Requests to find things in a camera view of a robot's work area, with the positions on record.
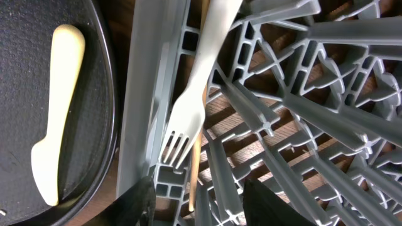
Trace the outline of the wooden chopstick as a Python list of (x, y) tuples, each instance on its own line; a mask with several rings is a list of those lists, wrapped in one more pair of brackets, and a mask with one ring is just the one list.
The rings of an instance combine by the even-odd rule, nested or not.
[[(207, 13), (209, 10), (210, 0), (202, 1), (202, 12), (201, 12), (201, 21), (200, 21), (200, 30), (203, 31), (205, 20), (207, 17)], [(200, 131), (197, 139), (193, 145), (192, 149), (192, 162), (191, 162), (191, 172), (190, 172), (190, 192), (189, 192), (189, 203), (188, 210), (193, 212), (195, 210), (195, 198), (196, 198), (196, 189), (197, 189), (197, 179), (198, 179), (198, 169), (200, 162), (200, 152), (202, 147), (202, 136), (203, 132)]]

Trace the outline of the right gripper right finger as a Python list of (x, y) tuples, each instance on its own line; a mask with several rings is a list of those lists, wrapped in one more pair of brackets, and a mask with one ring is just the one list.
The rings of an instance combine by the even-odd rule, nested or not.
[(315, 226), (257, 179), (245, 181), (242, 206), (248, 226)]

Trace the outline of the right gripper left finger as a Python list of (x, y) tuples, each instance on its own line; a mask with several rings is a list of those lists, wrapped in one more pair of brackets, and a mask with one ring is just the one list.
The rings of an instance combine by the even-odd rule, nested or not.
[(155, 185), (145, 176), (84, 226), (150, 226), (155, 207)]

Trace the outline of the white plastic fork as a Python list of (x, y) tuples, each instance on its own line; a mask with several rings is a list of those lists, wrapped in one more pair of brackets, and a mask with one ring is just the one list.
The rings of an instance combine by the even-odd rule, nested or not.
[(166, 127), (159, 160), (179, 168), (205, 120), (204, 88), (220, 49), (241, 7), (241, 0), (212, 0), (198, 43), (187, 86), (175, 101)]

